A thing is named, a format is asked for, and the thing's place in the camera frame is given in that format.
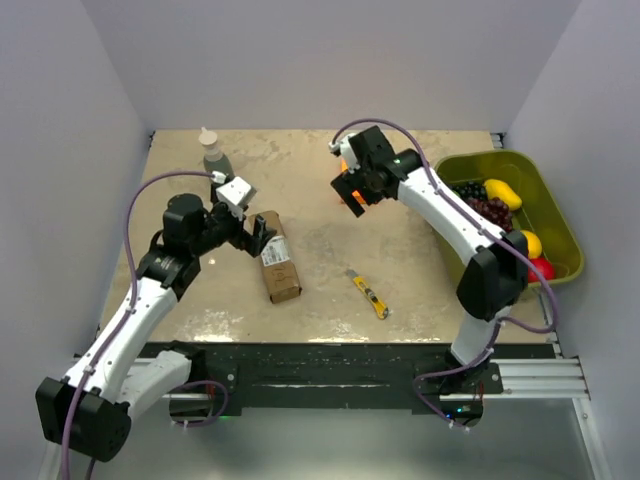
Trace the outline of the yellow utility knife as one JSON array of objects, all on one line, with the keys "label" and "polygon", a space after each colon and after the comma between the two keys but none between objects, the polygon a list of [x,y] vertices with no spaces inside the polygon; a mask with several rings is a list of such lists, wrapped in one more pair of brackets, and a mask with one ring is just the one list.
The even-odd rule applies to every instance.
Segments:
[{"label": "yellow utility knife", "polygon": [[365,296],[369,304],[376,312],[377,317],[380,320],[386,320],[389,316],[389,309],[386,303],[383,302],[373,291],[367,281],[353,269],[347,269],[346,275],[351,279],[352,283],[358,288],[358,290]]}]

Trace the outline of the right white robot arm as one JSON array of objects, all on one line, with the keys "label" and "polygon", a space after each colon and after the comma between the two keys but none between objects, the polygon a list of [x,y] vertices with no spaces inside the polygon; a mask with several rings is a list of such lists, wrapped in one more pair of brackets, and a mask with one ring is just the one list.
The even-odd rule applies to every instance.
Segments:
[{"label": "right white robot arm", "polygon": [[457,197],[419,147],[395,151],[377,121],[358,133],[339,131],[328,149],[347,165],[331,186],[355,216],[368,205],[397,200],[417,212],[461,260],[456,296],[465,317],[450,347],[456,362],[446,367],[445,379],[452,390],[469,392],[481,380],[477,363],[488,355],[498,319],[527,287],[526,239],[505,232]]}]

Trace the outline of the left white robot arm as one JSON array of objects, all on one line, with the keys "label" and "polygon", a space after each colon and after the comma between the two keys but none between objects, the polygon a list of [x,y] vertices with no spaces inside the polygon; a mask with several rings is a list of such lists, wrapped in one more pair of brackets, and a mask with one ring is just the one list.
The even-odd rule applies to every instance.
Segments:
[{"label": "left white robot arm", "polygon": [[196,347],[172,342],[142,373],[133,375],[130,369],[199,274],[201,256],[228,243],[257,257],[274,237],[263,218],[245,229],[253,195],[217,193],[210,209],[195,194],[169,200],[163,227],[152,237],[106,330],[61,379],[47,377],[36,389],[46,440],[108,462],[124,446],[134,420],[173,390],[205,387],[217,405],[227,405],[227,387],[212,380],[206,355]]}]

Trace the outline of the brown cardboard express box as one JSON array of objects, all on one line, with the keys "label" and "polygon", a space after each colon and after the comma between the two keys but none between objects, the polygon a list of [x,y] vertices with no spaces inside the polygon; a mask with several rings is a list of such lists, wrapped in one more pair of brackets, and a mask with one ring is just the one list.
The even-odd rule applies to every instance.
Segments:
[{"label": "brown cardboard express box", "polygon": [[302,285],[279,214],[269,210],[261,212],[260,216],[266,226],[275,231],[262,250],[260,260],[269,300],[272,304],[280,304],[299,297]]}]

